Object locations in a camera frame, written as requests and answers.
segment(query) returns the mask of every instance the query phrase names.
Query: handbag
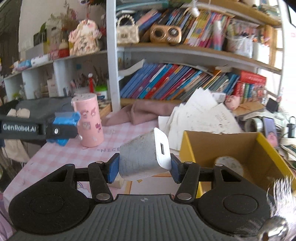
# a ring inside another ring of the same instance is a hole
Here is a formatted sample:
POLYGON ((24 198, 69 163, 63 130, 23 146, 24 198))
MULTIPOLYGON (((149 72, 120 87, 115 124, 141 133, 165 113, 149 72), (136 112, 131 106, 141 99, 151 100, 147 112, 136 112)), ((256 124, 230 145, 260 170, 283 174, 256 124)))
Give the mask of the handbag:
POLYGON ((135 24, 135 20, 129 14, 124 14, 117 20, 116 33, 118 44, 135 44, 140 41, 139 26, 135 24), (129 19, 132 25, 120 26, 120 22, 124 18, 129 19))

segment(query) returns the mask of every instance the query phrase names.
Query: pink cylinder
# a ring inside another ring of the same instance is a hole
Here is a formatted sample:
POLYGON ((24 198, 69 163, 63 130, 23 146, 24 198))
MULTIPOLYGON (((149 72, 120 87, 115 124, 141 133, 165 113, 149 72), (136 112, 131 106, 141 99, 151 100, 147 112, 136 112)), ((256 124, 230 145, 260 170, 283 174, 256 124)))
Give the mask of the pink cylinder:
POLYGON ((104 135, 96 94, 79 94, 72 99, 71 103, 74 111, 81 114, 77 125, 81 144, 90 148, 100 145, 104 141, 104 135))

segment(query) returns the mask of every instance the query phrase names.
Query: mauve fabric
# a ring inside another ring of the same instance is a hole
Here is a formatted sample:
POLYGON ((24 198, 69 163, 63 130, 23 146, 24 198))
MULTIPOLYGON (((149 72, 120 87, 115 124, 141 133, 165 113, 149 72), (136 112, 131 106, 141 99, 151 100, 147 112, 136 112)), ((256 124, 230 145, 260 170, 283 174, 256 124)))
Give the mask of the mauve fabric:
POLYGON ((177 105, 169 102, 136 100, 134 104, 125 106, 110 118, 102 118, 102 125, 115 126, 127 122, 138 125, 157 119, 158 116, 170 116, 177 105))

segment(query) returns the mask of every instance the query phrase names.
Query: yellow cardboard box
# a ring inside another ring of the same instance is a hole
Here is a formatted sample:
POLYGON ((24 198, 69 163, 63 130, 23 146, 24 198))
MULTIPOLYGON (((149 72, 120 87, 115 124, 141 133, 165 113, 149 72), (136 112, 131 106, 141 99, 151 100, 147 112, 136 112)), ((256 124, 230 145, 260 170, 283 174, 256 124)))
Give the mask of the yellow cardboard box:
MULTIPOLYGON (((184 132, 179 155, 182 162, 192 161, 201 167, 213 168, 220 156, 237 159, 244 168, 244 178, 266 191, 273 187, 275 179, 293 177, 285 161, 261 133, 184 132)), ((208 183, 199 183, 197 198, 209 189, 208 183)), ((292 189, 296 190, 296 179, 292 181, 292 189)))

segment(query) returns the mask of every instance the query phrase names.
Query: desk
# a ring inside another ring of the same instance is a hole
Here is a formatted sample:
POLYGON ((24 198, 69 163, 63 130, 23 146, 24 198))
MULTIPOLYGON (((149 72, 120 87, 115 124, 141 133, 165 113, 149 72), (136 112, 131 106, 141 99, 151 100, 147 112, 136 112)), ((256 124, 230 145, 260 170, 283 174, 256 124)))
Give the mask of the desk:
MULTIPOLYGON (((76 168, 82 168, 95 161, 107 162, 113 154, 120 151, 120 146, 123 143, 138 135, 147 133, 157 126, 157 120, 153 120, 136 126, 125 123, 103 127, 104 142, 95 148, 82 147, 78 139, 69 140, 64 147, 56 143, 46 143, 5 190, 3 194, 5 209, 8 210, 9 203, 17 194, 61 166, 73 163, 76 168)), ((87 197, 91 197, 88 182, 78 182, 77 186, 79 191, 83 192, 87 197)), ((178 187, 179 185, 174 183, 168 172, 146 178, 140 183, 128 181, 121 189, 110 188, 110 190, 115 198, 117 194, 175 194, 178 187)))

